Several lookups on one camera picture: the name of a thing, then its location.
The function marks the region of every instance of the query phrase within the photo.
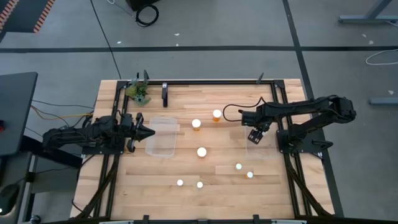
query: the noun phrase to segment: black desk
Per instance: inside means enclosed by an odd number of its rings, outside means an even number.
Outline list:
[[[0,119],[4,120],[5,130],[0,133],[0,190],[24,178],[29,171],[31,152],[18,153],[24,135],[36,86],[37,73],[27,72],[0,75]],[[0,223],[17,223],[21,210],[26,181],[19,182],[16,206]]]

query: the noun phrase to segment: wooden table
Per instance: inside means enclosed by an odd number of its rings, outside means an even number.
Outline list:
[[[300,80],[284,81],[289,102],[305,100]],[[111,114],[116,82],[101,82],[95,118]],[[156,116],[176,118],[179,129],[175,155],[159,158],[146,154],[146,140],[136,143],[135,153],[125,149],[119,163],[112,220],[142,220],[143,215],[149,215],[151,220],[252,219],[253,214],[262,219],[294,217],[283,155],[275,143],[277,125],[271,126],[259,144],[264,157],[256,159],[247,155],[247,136],[240,122],[212,120],[213,110],[222,110],[230,103],[254,105],[260,96],[273,101],[270,85],[170,85],[168,108],[162,107],[160,85],[149,86],[147,92],[152,98],[150,103],[141,108],[130,100],[127,112],[133,117],[142,112],[145,125]],[[225,115],[229,119],[241,117],[236,107],[229,107]],[[199,131],[191,127],[195,118],[202,121]],[[292,119],[294,123],[302,123],[309,116]],[[198,158],[198,147],[207,148],[204,159]],[[102,160],[103,156],[97,155],[81,169],[75,195],[75,204],[80,208],[89,202],[98,187]],[[301,154],[301,161],[308,189],[333,213],[321,160]],[[234,170],[235,162],[242,163],[242,171]],[[249,170],[254,177],[245,179],[244,174]],[[183,186],[177,186],[178,179],[184,181]],[[196,187],[198,181],[204,183],[202,189]],[[297,187],[296,191],[303,214]],[[104,195],[102,214],[107,197]],[[77,213],[73,208],[71,216]]]

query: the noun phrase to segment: yellow wire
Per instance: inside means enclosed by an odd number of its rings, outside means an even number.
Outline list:
[[[82,116],[88,116],[91,115],[91,113],[85,113],[85,114],[73,114],[73,115],[66,115],[66,116],[59,116],[57,118],[44,118],[40,112],[37,110],[36,107],[34,106],[30,106],[36,113],[37,115],[42,118],[42,119],[46,119],[46,120],[56,120],[56,119],[60,119],[60,118],[75,118],[75,117],[82,117]]]

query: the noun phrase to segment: black metal frame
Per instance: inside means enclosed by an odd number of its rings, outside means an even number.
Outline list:
[[[257,80],[151,80],[149,82],[150,85],[161,85],[163,83],[167,83],[168,85],[255,85],[258,84]],[[287,101],[287,94],[286,94],[286,89],[284,85],[283,80],[262,80],[260,82],[260,85],[270,85],[271,87],[271,92],[272,92],[272,99],[275,102],[279,102],[278,96],[277,96],[277,88],[279,87],[280,93],[282,95],[282,102],[283,103],[288,103]],[[118,81],[116,92],[115,92],[115,99],[114,99],[114,104],[113,104],[113,110],[112,114],[115,114],[115,112],[118,109],[118,101],[119,101],[119,96],[121,93],[121,89],[124,87],[128,86],[128,81]],[[127,111],[127,103],[128,103],[128,97],[124,96],[123,100],[123,108],[122,108],[122,114],[126,114]],[[287,122],[288,124],[292,124],[292,118],[287,117]],[[279,130],[282,130],[283,124],[281,121],[278,123],[278,128]],[[300,154],[299,152],[295,152],[293,154],[289,153],[283,153],[284,156],[284,162],[285,162],[285,167],[286,167],[286,173],[287,173],[287,179],[289,183],[289,190],[290,190],[290,198],[292,200],[292,209],[294,212],[294,219],[295,220],[302,220],[304,222],[308,223],[398,223],[394,221],[382,221],[382,220],[364,220],[364,219],[356,219],[356,218],[343,218],[337,217],[337,216],[332,216],[324,209],[322,209],[322,206],[316,201],[316,199],[312,196],[310,191],[306,188],[305,186],[305,179],[304,179],[304,174],[303,174],[303,169],[302,169],[302,164],[300,160]],[[293,165],[290,161],[290,156],[294,157],[295,160],[295,169],[293,168]],[[104,155],[104,160],[103,160],[103,166],[101,168],[101,175],[100,175],[100,180],[99,180],[99,186],[98,190],[91,199],[90,203],[83,209],[83,212],[79,214],[75,219],[72,220],[67,220],[67,221],[61,221],[61,222],[52,222],[52,223],[47,223],[47,224],[67,224],[67,223],[99,223],[99,222],[108,222],[111,221],[111,212],[112,212],[112,207],[113,207],[113,198],[114,198],[114,190],[116,186],[116,178],[117,178],[117,171],[118,171],[118,165],[119,165],[119,159],[120,155],[115,155],[114,156],[114,161],[112,164],[112,167],[110,171],[108,172],[108,175],[106,175],[106,170],[108,168],[108,162],[109,162],[109,156]],[[331,166],[325,166],[325,163],[327,162],[330,164],[330,159],[329,157],[324,157],[322,159],[322,162],[324,164],[324,169],[325,169],[325,174],[326,178],[327,175],[333,174],[332,170],[327,170],[331,169]],[[109,195],[108,195],[108,201],[106,205],[106,214],[104,217],[99,217],[100,214],[100,208],[101,208],[101,195],[107,188],[108,184],[109,186]],[[304,203],[304,209],[305,209],[305,215],[300,214],[300,209],[299,209],[299,203],[297,200],[297,194],[295,190],[295,184],[301,189],[302,191],[302,197],[303,197],[303,203]],[[330,186],[329,188],[336,189],[336,186]],[[338,195],[334,194],[334,191],[330,191],[332,201],[333,197],[338,197]],[[311,213],[311,206],[314,208],[314,210],[318,213],[318,217],[312,216]],[[94,214],[93,218],[88,218],[88,215],[90,212],[94,209]],[[250,220],[149,220],[148,215],[144,215],[142,220],[130,220],[134,221],[134,223],[138,224],[148,224],[148,223],[153,223],[153,224],[169,224],[169,223],[277,223],[281,222],[281,220],[270,220],[270,219],[260,219],[259,215],[254,214],[253,219]]]

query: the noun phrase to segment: white cable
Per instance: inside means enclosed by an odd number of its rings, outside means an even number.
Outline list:
[[[397,24],[393,24],[392,22],[386,21],[386,23],[398,27]],[[370,55],[370,56],[365,60],[365,62],[366,62],[367,65],[398,65],[398,62],[391,62],[391,63],[369,63],[369,62],[368,62],[368,60],[369,60],[370,58],[373,58],[373,57],[376,56],[376,55],[379,55],[379,54],[382,54],[382,53],[385,53],[385,52],[394,52],[394,51],[398,51],[398,49],[380,51],[380,52],[378,52],[378,53],[376,53],[376,54]]]

